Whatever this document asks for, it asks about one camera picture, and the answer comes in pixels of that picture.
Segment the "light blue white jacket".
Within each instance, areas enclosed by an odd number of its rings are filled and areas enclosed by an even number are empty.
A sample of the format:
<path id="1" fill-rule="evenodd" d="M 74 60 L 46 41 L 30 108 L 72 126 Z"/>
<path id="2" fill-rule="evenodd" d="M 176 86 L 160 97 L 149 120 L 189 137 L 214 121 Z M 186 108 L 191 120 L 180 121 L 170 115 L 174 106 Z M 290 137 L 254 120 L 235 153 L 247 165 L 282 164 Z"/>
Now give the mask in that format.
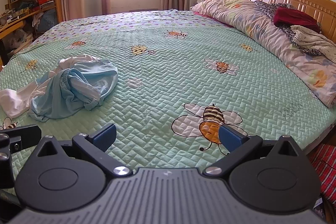
<path id="1" fill-rule="evenodd" d="M 1 108 L 9 118 L 27 113 L 37 121 L 68 118 L 81 109 L 101 106 L 118 83 L 118 69 L 107 59 L 81 55 L 19 90 L 1 91 Z"/>

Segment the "red plaid cloth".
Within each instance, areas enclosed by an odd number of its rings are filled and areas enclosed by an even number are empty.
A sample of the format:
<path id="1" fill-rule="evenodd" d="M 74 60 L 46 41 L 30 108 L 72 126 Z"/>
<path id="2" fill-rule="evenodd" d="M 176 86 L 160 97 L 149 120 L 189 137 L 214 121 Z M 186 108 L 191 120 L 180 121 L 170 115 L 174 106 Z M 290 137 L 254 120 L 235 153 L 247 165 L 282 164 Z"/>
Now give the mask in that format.
<path id="1" fill-rule="evenodd" d="M 336 158 L 335 146 L 320 144 L 310 153 L 309 161 L 319 176 L 323 197 L 335 207 Z"/>

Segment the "green quilted bee bedspread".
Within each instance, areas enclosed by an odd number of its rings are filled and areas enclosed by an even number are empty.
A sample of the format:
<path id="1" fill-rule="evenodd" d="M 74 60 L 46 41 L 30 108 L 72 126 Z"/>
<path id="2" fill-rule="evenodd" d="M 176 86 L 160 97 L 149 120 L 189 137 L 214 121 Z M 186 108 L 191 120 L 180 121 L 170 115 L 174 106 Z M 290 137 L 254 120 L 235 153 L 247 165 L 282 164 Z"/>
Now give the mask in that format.
<path id="1" fill-rule="evenodd" d="M 52 27 L 1 71 L 1 89 L 18 90 L 62 59 L 88 55 L 117 68 L 118 81 L 99 106 L 38 121 L 44 135 L 69 140 L 116 125 L 108 154 L 138 167 L 204 168 L 227 153 L 197 135 L 208 111 L 266 140 L 292 136 L 305 151 L 335 125 L 326 107 L 263 46 L 190 11 L 94 16 Z"/>

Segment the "wooden desk with drawers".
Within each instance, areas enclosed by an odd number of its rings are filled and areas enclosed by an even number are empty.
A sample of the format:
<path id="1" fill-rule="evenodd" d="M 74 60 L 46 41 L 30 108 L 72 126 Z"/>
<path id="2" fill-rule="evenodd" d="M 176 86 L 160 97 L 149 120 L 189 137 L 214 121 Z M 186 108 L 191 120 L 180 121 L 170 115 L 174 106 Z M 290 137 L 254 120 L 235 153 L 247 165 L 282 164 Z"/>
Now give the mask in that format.
<path id="1" fill-rule="evenodd" d="M 37 10 L 30 14 L 27 14 L 21 18 L 14 20 L 13 22 L 1 27 L 1 35 L 0 35 L 0 54 L 1 54 L 1 62 L 2 65 L 5 66 L 9 62 L 9 57 L 5 50 L 5 45 L 3 43 L 3 38 L 12 32 L 16 31 L 19 28 L 23 28 L 26 24 L 25 20 L 29 17 L 32 17 L 35 14 L 38 14 L 40 11 Z"/>

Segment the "floral folded duvet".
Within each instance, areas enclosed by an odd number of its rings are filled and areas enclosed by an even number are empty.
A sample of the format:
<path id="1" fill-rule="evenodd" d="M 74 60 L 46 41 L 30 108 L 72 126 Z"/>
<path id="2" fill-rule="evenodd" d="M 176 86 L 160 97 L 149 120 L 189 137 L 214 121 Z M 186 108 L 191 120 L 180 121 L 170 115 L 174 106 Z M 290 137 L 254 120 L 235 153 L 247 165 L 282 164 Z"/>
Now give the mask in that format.
<path id="1" fill-rule="evenodd" d="M 203 0 L 191 7 L 233 26 L 277 56 L 327 107 L 335 106 L 335 63 L 299 50 L 256 3 L 247 0 Z"/>

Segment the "cream patterned garment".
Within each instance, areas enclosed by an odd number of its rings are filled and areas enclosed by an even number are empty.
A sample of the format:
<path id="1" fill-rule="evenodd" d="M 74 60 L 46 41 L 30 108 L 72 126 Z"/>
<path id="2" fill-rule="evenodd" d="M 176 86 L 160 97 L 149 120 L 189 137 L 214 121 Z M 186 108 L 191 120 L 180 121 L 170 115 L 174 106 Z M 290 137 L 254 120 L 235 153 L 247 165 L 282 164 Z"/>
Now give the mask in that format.
<path id="1" fill-rule="evenodd" d="M 325 56 L 329 61 L 335 63 L 335 43 L 323 34 L 309 28 L 293 25 L 290 27 L 294 33 L 292 41 L 300 50 L 310 54 Z"/>

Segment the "dark red garment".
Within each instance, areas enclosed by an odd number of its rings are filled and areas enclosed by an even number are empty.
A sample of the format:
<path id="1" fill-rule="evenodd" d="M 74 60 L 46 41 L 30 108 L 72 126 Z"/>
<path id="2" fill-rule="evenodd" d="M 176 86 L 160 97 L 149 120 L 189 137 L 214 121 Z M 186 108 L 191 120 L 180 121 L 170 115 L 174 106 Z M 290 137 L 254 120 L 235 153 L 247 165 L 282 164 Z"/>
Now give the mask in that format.
<path id="1" fill-rule="evenodd" d="M 288 9 L 285 7 L 277 8 L 273 22 L 277 27 L 303 26 L 317 33 L 321 32 L 321 28 L 316 19 L 296 9 Z"/>

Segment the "dark patterned garment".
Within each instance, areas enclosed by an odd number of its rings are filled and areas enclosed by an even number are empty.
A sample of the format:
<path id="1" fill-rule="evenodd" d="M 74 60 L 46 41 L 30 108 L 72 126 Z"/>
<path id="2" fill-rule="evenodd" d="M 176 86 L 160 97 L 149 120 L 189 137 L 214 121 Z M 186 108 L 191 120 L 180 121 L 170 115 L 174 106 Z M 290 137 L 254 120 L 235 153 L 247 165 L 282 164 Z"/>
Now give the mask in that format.
<path id="1" fill-rule="evenodd" d="M 300 46 L 297 42 L 294 41 L 294 32 L 290 28 L 288 23 L 275 23 L 276 11 L 279 8 L 289 9 L 290 11 L 298 11 L 291 4 L 288 3 L 266 3 L 263 1 L 255 1 L 255 5 L 259 10 L 261 10 L 265 15 L 267 15 L 274 25 L 280 28 L 286 36 L 290 39 L 291 43 L 296 46 L 300 51 L 311 56 L 322 56 L 322 53 L 318 50 L 310 50 L 307 47 Z"/>

